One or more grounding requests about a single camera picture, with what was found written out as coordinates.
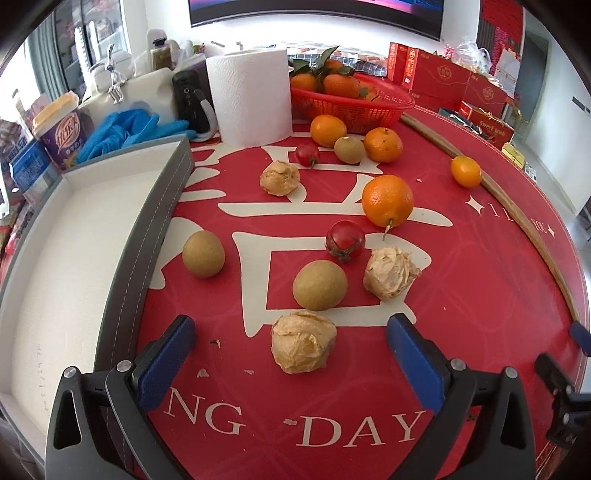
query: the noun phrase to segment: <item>orange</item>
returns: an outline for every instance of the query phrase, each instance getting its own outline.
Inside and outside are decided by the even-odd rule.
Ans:
[[[310,124],[310,134],[321,147],[333,148],[335,142],[347,134],[347,127],[340,118],[332,115],[319,115]]]
[[[363,189],[361,206],[370,222],[386,227],[400,225],[413,211],[414,195],[408,184],[395,175],[375,177]]]
[[[470,157],[456,157],[452,160],[452,176],[462,187],[467,189],[480,185],[482,170]]]
[[[359,82],[359,98],[369,102],[374,101],[378,97],[378,91],[368,82]]]
[[[359,80],[348,75],[331,73],[324,77],[324,92],[339,97],[359,98]]]
[[[326,62],[324,62],[324,67],[329,69],[331,73],[337,73],[339,71],[339,68],[341,68],[342,66],[343,62],[340,60],[328,59],[326,60]]]
[[[363,141],[368,157],[380,163],[391,163],[402,155],[402,140],[394,130],[377,127]]]
[[[316,77],[311,73],[298,73],[290,79],[290,87],[315,92],[317,90]]]

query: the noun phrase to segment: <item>television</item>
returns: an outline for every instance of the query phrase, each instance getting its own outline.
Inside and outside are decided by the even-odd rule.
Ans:
[[[312,13],[362,18],[439,40],[444,0],[189,0],[192,26],[247,15]]]

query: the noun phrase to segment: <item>red plastic basket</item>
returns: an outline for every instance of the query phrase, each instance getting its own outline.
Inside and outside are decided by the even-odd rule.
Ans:
[[[376,127],[391,127],[405,110],[414,107],[414,99],[389,80],[362,73],[354,76],[375,86],[381,100],[368,102],[292,88],[294,117],[312,121],[318,115],[334,115],[345,122],[348,133],[365,135]]]

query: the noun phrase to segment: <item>cherry tomato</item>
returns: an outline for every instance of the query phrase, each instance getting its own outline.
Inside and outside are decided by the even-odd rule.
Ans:
[[[365,233],[359,225],[349,220],[336,222],[326,235],[326,249],[340,262],[357,258],[365,248]]]
[[[320,160],[320,150],[316,145],[301,144],[295,149],[295,159],[303,166],[313,168]]]

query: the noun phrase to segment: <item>metal screw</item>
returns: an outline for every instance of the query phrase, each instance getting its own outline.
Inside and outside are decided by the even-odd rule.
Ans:
[[[457,372],[462,372],[466,369],[466,364],[461,358],[452,358],[452,361],[450,361],[449,364]]]
[[[517,370],[513,367],[505,368],[505,375],[509,378],[517,378]]]
[[[64,377],[72,378],[76,374],[76,367],[68,367],[64,370]]]
[[[131,368],[131,362],[129,360],[122,360],[117,364],[117,371],[127,372]]]

